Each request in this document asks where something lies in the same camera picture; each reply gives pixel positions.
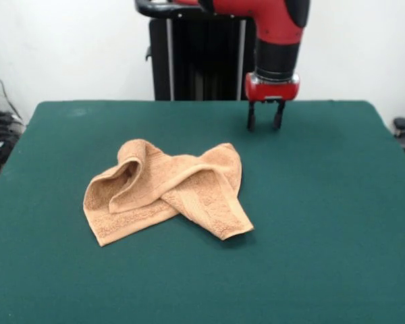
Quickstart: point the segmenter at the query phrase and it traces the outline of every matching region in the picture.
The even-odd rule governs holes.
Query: towel
[[[84,213],[99,245],[179,213],[221,240],[253,230],[237,198],[242,164],[231,144],[195,157],[170,156],[145,140],[131,140],[117,160],[92,179],[84,196]]]

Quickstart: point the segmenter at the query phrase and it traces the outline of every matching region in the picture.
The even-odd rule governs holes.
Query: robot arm
[[[280,129],[286,101],[295,99],[300,81],[294,73],[311,0],[136,0],[137,10],[156,18],[229,15],[251,17],[256,24],[255,70],[246,75],[248,129],[255,125],[254,104],[279,105],[273,125]]]
[[[291,80],[310,0],[199,0],[216,14],[248,16],[256,24],[255,73],[269,82]]]

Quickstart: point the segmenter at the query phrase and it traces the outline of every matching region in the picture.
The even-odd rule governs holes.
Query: white wall
[[[133,0],[0,0],[0,76],[26,119],[45,100],[150,100],[147,24]],[[298,72],[300,99],[405,116],[405,0],[313,0]]]

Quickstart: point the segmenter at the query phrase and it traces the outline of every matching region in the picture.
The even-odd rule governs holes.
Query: cable
[[[3,81],[1,79],[0,79],[0,85],[1,85],[1,90],[3,91],[3,96],[5,97],[7,103],[11,107],[12,111],[18,116],[18,118],[20,118],[22,120],[20,113],[15,108],[15,106],[11,103],[9,97],[7,96],[5,84],[3,83]]]

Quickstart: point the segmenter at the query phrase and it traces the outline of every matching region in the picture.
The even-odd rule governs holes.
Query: green felt surface
[[[403,323],[405,154],[363,102],[43,103],[0,176],[0,323]],[[144,138],[231,142],[255,230],[221,242],[179,216],[100,248],[92,176]]]

